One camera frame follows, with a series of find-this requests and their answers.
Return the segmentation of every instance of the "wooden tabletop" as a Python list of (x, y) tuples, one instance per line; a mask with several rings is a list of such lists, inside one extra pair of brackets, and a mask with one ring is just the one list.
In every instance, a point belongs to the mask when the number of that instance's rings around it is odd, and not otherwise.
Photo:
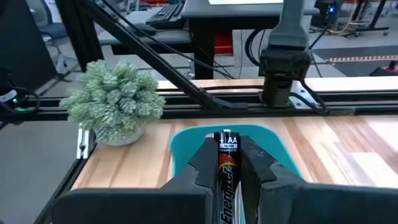
[[(396, 90), (398, 77), (309, 78), (316, 91)], [(198, 80), (198, 86), (261, 85), (262, 80)], [(172, 88), (160, 82), (160, 88)], [(259, 124), (274, 130), (309, 182), (398, 187), (398, 116), (160, 120), (137, 142), (99, 145), (73, 189), (161, 187), (171, 178), (170, 138), (191, 126)]]

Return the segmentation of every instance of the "potted plant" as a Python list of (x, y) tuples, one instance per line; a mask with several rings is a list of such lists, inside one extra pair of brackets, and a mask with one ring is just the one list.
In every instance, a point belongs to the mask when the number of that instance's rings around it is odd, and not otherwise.
[(81, 88), (61, 100), (60, 106), (68, 110), (70, 122), (92, 129), (98, 143), (132, 143), (148, 122), (162, 116), (165, 99), (156, 93), (156, 80), (128, 62), (113, 69), (104, 60), (88, 63), (79, 82)]

